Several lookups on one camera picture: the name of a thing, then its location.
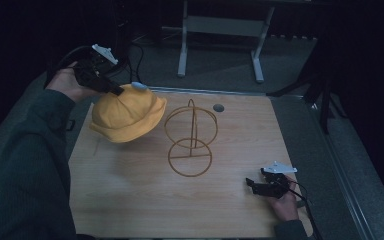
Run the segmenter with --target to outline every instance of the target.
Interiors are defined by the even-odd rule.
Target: dark floor
[[[156,91],[160,88],[235,94],[275,91],[295,81],[315,44],[305,39],[267,39],[261,56],[265,82],[258,84],[254,81],[249,53],[252,40],[232,39],[228,46],[220,46],[192,36],[186,76],[178,78],[179,32],[169,29],[163,33],[160,45],[146,35],[138,35],[135,40],[144,50],[140,78]],[[136,66],[140,49],[132,47],[130,56]],[[127,83],[129,73],[123,71],[113,79]],[[0,150],[12,126],[40,93],[44,80],[45,74],[33,81],[1,125]],[[309,192],[312,212],[323,239],[384,240],[384,188],[364,146],[351,123],[334,108],[328,121],[330,134],[321,131],[317,105],[305,104],[300,98],[307,87],[273,98],[273,106],[291,161],[298,168],[298,181]],[[67,136],[67,154],[74,147],[89,104],[90,101],[78,104],[72,113],[78,124]]]

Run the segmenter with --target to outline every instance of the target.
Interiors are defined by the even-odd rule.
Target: yellow hat
[[[107,93],[92,109],[90,128],[111,142],[132,141],[151,131],[164,115],[167,100],[151,90],[121,86],[119,95]]]

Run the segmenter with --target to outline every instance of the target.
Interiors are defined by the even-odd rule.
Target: sleeve
[[[300,220],[286,221],[274,227],[278,240],[307,240],[307,233]]]
[[[76,239],[65,128],[75,103],[44,90],[0,160],[0,239]]]

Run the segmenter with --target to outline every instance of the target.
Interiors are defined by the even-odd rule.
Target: wooden board
[[[70,201],[77,232],[119,238],[273,236],[278,220],[264,198],[253,195],[245,183],[245,178],[263,182],[260,168],[273,161],[291,165],[270,100],[223,94],[156,95],[167,98],[164,117],[151,132],[128,143],[109,142],[90,130],[91,106],[70,158]],[[208,145],[211,166],[198,177],[181,176],[170,167],[173,142],[164,128],[167,116],[187,106],[189,99],[213,112],[218,125],[217,137]],[[224,111],[215,112],[215,104],[223,105]],[[191,116],[189,111],[173,117],[167,123],[169,134],[176,139],[190,137]],[[212,118],[198,111],[197,119],[198,139],[211,139]],[[178,146],[173,149],[177,150],[172,154],[184,151]],[[173,159],[173,165],[197,173],[208,161],[208,157]],[[300,217],[311,235],[304,209]]]

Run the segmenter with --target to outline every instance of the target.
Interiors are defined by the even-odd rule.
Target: black cable
[[[51,82],[52,78],[54,77],[55,73],[58,70],[63,69],[63,68],[67,68],[67,65],[71,64],[71,62],[68,62],[68,60],[74,61],[73,59],[70,59],[72,57],[72,55],[74,55],[75,53],[78,53],[81,50],[91,50],[91,49],[93,49],[91,46],[80,46],[80,47],[77,47],[77,48],[71,50],[68,54],[66,54],[58,62],[58,64],[55,67],[50,66],[49,69],[48,69],[48,72],[47,72],[47,79],[46,79],[44,88],[46,88],[46,86],[48,86],[49,82]]]
[[[130,71],[127,70],[130,73],[130,83],[133,82],[133,69],[132,69],[132,63],[130,62],[130,58],[127,58],[127,66],[129,67]]]
[[[308,194],[308,191],[307,191],[307,189],[306,189],[302,184],[300,184],[300,183],[298,183],[298,182],[295,182],[295,181],[289,181],[289,182],[295,183],[296,185],[300,186],[300,188],[304,189],[304,191],[305,191],[305,196],[308,196],[308,195],[307,195],[307,194]]]
[[[276,181],[277,185],[280,186],[281,188],[284,188],[286,189],[286,187],[284,187],[281,183],[279,183],[278,181]],[[310,223],[311,225],[313,226],[313,231],[314,231],[314,236],[315,236],[315,239],[316,240],[323,240],[320,232],[319,232],[319,229],[317,228],[317,225],[314,221],[314,217],[313,217],[313,213],[311,212],[311,209],[310,209],[310,206],[308,204],[308,199],[304,196],[302,196],[301,194],[295,192],[294,190],[290,189],[290,188],[287,188],[288,191],[292,192],[293,194],[295,194],[296,196],[298,196],[299,198],[301,198],[301,200],[304,202],[305,204],[305,209],[307,211],[307,214],[308,214],[308,219],[310,220]]]
[[[106,75],[107,78],[112,78],[112,77],[120,74],[121,72],[123,72],[126,69],[126,67],[127,67],[127,65],[122,67],[122,68],[120,68],[120,69],[118,69],[117,71],[111,72],[111,75]]]
[[[140,80],[140,77],[139,77],[139,66],[140,66],[140,64],[142,62],[144,51],[143,51],[143,48],[140,45],[136,44],[136,43],[132,43],[132,46],[138,47],[140,49],[140,51],[141,51],[139,62],[136,65],[136,78],[137,78],[138,82],[142,83],[142,81]]]

